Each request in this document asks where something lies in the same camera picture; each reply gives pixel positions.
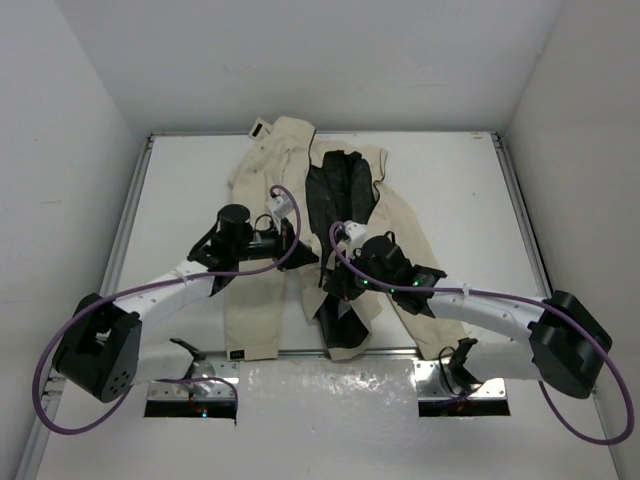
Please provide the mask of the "beige jacket with black lining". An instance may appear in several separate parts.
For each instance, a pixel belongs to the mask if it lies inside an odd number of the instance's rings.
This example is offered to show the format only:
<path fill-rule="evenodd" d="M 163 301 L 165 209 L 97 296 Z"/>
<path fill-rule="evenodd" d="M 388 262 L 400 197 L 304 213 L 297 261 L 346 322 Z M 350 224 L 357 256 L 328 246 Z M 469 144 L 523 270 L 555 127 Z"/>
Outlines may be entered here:
<path fill-rule="evenodd" d="M 378 295 L 365 292 L 345 301 L 322 290 L 334 254 L 328 230 L 337 220 L 365 224 L 370 235 L 391 231 L 403 252 L 419 265 L 438 268 L 437 260 L 412 207 L 385 183 L 385 149 L 354 147 L 341 141 L 316 140 L 310 123 L 279 117 L 274 125 L 258 119 L 248 151 L 229 183 L 234 203 L 246 206 L 251 221 L 266 213 L 272 185 L 293 193 L 302 214 L 300 243 L 321 257 L 320 265 L 298 272 L 302 310 L 317 321 L 332 360 L 363 352 L 373 334 L 372 321 L 382 312 Z M 278 356 L 285 307 L 285 276 L 270 270 L 236 277 L 226 289 L 225 346 L 230 360 L 264 360 Z M 460 321 L 414 316 L 394 306 L 397 316 L 426 359 L 466 337 Z"/>

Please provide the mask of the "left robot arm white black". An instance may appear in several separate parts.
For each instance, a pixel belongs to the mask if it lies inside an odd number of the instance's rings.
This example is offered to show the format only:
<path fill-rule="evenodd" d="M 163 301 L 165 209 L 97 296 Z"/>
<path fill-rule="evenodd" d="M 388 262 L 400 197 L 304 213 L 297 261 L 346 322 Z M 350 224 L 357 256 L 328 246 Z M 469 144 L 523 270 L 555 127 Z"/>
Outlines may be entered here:
<path fill-rule="evenodd" d="M 103 403 L 119 398 L 133 384 L 185 378 L 205 354 L 178 338 L 141 351 L 143 336 L 155 325 L 222 291 L 240 276 L 243 262 L 265 260 L 270 268 L 292 270 L 319 259 L 301 242 L 301 223 L 287 218 L 300 212 L 297 206 L 276 197 L 267 209 L 270 225 L 257 230 L 246 207 L 226 205 L 214 226 L 168 274 L 120 295 L 85 297 L 53 355 L 54 369 Z"/>

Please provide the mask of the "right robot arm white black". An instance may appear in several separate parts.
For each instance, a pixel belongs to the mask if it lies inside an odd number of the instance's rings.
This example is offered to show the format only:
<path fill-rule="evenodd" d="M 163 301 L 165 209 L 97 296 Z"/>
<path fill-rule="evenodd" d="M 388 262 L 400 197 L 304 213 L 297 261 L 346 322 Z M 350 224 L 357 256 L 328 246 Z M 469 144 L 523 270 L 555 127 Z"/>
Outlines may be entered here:
<path fill-rule="evenodd" d="M 412 263 L 393 233 L 329 235 L 336 268 L 325 283 L 331 294 L 354 299 L 384 292 L 401 311 L 432 320 L 455 320 L 497 333 L 505 342 L 458 340 L 441 368 L 445 386 L 462 394 L 493 378 L 539 381 L 577 399 L 590 396 L 612 339 L 572 294 L 548 298 L 482 290 L 444 271 Z"/>

